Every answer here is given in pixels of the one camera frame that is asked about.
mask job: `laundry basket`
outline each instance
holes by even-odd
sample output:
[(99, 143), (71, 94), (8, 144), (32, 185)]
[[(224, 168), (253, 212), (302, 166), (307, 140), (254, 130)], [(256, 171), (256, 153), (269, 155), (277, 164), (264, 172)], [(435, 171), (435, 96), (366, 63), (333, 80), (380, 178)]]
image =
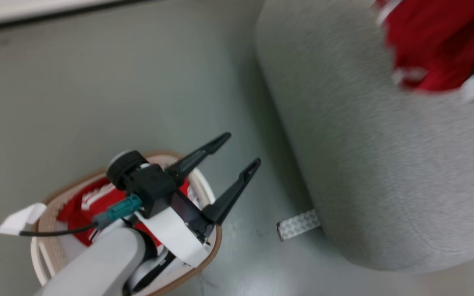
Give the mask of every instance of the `laundry basket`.
[[(181, 158), (179, 154), (170, 151), (155, 152), (145, 155), (145, 157), (150, 163), (156, 163), (162, 167), (167, 167)], [(71, 184), (48, 197), (44, 201), (47, 209), (34, 225), (34, 230), (41, 232), (66, 230), (67, 226), (57, 220), (60, 210), (76, 193), (102, 178), (105, 178), (105, 170), (83, 178), (79, 182)], [(188, 196), (195, 196), (196, 200), (194, 202), (199, 208), (204, 208), (215, 202), (211, 187), (209, 187), (203, 174), (198, 169), (192, 171), (188, 176), (188, 181), (190, 183), (190, 190), (192, 190), (192, 194), (188, 194)], [(209, 255), (197, 268), (187, 264), (180, 264), (180, 262), (173, 268), (170, 266), (169, 270), (162, 272), (148, 287), (135, 294), (135, 296), (163, 295), (192, 278), (196, 273), (202, 271), (216, 256), (221, 239), (222, 228), (217, 226), (208, 239), (207, 250)], [(85, 248), (73, 236), (32, 238), (30, 254), (32, 255), (34, 270), (41, 285), (47, 284), (50, 278), (60, 272), (62, 268), (81, 254)]]

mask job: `red garment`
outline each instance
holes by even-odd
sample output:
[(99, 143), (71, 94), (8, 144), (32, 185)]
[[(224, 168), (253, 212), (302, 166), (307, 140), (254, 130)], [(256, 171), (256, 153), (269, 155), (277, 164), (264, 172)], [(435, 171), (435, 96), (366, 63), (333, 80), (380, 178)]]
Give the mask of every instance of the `red garment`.
[[(186, 196), (188, 196), (188, 188), (188, 180), (185, 180), (180, 190)], [(84, 227), (92, 223), (94, 215), (105, 212), (109, 206), (116, 204), (124, 198), (124, 191), (116, 189), (107, 178), (101, 178), (76, 193), (58, 214), (58, 221), (67, 223), (67, 227), (70, 230)], [(134, 227), (149, 234), (156, 247), (161, 245), (143, 223), (139, 222)], [(74, 234), (74, 236), (88, 247), (92, 244), (93, 238), (96, 237), (95, 229), (92, 228), (79, 234)]]
[[(382, 8), (393, 1), (376, 4)], [(402, 0), (385, 24), (403, 86), (452, 90), (474, 72), (474, 0)]]

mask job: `teal connector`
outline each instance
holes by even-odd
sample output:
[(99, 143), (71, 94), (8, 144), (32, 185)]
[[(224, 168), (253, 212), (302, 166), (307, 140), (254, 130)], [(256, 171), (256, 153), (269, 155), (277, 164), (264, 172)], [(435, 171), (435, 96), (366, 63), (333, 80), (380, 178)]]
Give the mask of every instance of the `teal connector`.
[(113, 204), (105, 212), (95, 215), (93, 222), (96, 223), (97, 229), (104, 229), (117, 219), (133, 214), (140, 206), (142, 200), (138, 195), (132, 194), (125, 200)]

